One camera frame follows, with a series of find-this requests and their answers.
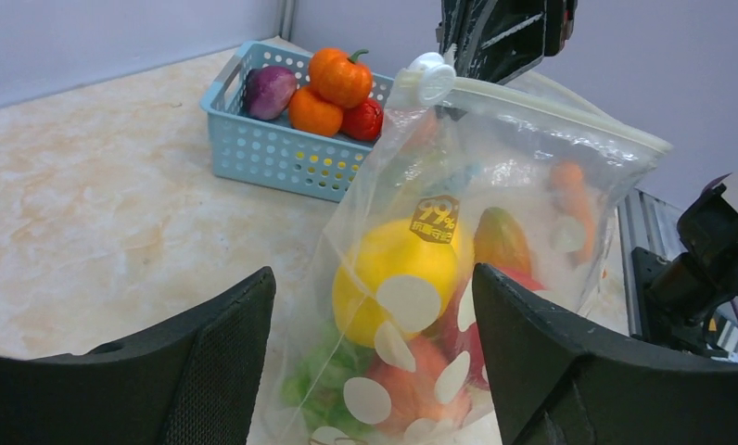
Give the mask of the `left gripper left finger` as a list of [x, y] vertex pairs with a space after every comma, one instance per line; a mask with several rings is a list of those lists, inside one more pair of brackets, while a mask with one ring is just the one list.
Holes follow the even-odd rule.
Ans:
[[276, 282], [221, 295], [83, 355], [0, 356], [0, 444], [243, 444]]

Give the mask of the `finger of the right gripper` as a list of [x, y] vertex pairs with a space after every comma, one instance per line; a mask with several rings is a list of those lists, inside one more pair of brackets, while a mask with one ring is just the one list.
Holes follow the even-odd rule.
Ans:
[[452, 44], [459, 77], [504, 84], [545, 55], [545, 1], [453, 1]]

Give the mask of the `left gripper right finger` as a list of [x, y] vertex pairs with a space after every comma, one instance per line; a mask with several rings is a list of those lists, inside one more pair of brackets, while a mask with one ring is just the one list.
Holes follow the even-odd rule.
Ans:
[[487, 264], [480, 343], [505, 444], [738, 444], [738, 364], [620, 335]]

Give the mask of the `red toy apple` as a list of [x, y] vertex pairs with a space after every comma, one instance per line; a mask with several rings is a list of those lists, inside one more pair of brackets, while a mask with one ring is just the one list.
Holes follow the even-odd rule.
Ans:
[[470, 355], [469, 371], [466, 382], [482, 390], [490, 388], [486, 377], [484, 354], [476, 323], [474, 309], [472, 279], [464, 284], [463, 293], [455, 297], [439, 320], [440, 342], [451, 359], [462, 352]]

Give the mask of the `green toy grapes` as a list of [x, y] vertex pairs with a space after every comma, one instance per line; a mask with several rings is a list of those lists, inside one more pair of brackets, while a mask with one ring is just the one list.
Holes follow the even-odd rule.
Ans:
[[321, 330], [319, 342], [285, 379], [281, 400], [300, 408], [310, 433], [321, 426], [331, 426], [351, 438], [362, 439], [372, 427], [350, 413], [343, 387], [349, 379], [362, 376], [374, 357], [372, 349], [351, 343], [333, 325], [328, 325]]

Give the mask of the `clear dotted zip bag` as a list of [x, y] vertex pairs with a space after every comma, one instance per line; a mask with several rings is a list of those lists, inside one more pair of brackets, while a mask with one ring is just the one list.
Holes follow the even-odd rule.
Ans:
[[671, 146], [557, 86], [466, 79], [419, 56], [288, 316], [272, 444], [443, 444], [493, 409], [472, 293], [488, 264], [573, 312], [619, 201]]

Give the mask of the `small orange toy fruit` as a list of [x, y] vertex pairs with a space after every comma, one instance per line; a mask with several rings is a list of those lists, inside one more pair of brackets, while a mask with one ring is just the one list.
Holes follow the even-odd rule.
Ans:
[[367, 372], [367, 377], [382, 385], [389, 394], [391, 410], [376, 428], [390, 437], [401, 437], [420, 419], [458, 427], [472, 408], [465, 382], [471, 362], [468, 351], [449, 359], [437, 345], [425, 337], [408, 343], [415, 359], [415, 370], [408, 372], [381, 360]]

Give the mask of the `yellow toy lemon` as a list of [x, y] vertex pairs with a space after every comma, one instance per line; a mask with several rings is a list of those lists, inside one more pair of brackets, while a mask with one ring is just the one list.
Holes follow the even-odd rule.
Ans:
[[396, 220], [367, 232], [337, 268], [332, 303], [337, 328], [372, 348], [384, 323], [411, 339], [443, 315], [466, 278], [472, 248], [461, 226], [445, 244], [425, 241]]

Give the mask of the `blue perforated plastic basket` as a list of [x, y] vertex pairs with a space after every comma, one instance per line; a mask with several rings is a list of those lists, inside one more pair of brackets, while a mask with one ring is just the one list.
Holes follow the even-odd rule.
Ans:
[[308, 54], [249, 41], [234, 52], [200, 100], [208, 116], [214, 175], [338, 202], [372, 146], [344, 135], [326, 138], [294, 129], [282, 114], [273, 121], [251, 118], [243, 97], [253, 69], [290, 69], [308, 84]]

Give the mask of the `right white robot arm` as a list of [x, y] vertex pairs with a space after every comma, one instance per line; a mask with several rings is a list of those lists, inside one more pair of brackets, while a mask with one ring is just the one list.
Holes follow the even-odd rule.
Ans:
[[[576, 1], [444, 1], [438, 42], [462, 77], [507, 84], [571, 38]], [[730, 356], [708, 334], [717, 308], [738, 298], [738, 172], [709, 183], [680, 216], [685, 250], [649, 284], [636, 284], [633, 337], [717, 359]]]

